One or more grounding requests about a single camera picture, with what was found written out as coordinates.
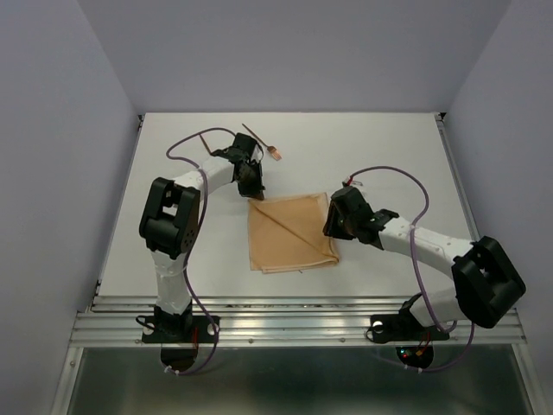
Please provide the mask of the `peach satin napkin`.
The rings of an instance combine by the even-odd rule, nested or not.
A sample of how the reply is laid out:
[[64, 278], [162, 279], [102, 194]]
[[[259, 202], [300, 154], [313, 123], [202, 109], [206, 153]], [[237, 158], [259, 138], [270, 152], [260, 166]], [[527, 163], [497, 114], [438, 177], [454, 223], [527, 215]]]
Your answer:
[[250, 268], [268, 274], [337, 265], [335, 243], [323, 233], [328, 208], [325, 193], [248, 200]]

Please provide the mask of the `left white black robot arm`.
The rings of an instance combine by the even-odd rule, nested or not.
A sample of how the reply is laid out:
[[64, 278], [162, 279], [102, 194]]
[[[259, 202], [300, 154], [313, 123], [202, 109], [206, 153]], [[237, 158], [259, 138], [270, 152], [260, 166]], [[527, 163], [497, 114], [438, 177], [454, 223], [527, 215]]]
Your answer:
[[153, 321], [138, 319], [144, 328], [171, 339], [191, 334], [192, 297], [184, 271], [205, 217], [207, 197], [236, 183], [240, 196], [263, 200], [263, 156], [261, 144], [254, 137], [236, 133], [230, 146], [211, 151], [201, 164], [183, 157], [183, 162], [193, 166], [191, 171], [152, 182], [139, 235], [154, 261], [157, 299]]

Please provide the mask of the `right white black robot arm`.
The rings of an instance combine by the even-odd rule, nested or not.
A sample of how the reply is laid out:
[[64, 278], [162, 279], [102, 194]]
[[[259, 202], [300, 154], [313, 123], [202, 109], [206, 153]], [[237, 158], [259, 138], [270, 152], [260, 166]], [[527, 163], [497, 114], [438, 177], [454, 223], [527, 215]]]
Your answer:
[[459, 320], [491, 329], [526, 292], [496, 239], [471, 241], [417, 227], [391, 210], [373, 210], [354, 186], [332, 194], [323, 232], [404, 255], [413, 265], [427, 265], [452, 281], [446, 290], [420, 289], [397, 314], [382, 318], [387, 335], [414, 334]]

